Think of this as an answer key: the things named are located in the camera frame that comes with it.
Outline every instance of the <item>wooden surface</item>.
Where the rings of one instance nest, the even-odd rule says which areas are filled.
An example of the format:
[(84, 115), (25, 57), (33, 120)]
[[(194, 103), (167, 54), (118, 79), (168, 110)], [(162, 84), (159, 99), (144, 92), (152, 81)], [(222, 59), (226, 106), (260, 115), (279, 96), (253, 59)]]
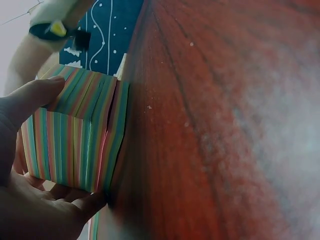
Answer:
[(320, 239), (320, 2), (145, 0), (110, 239)]

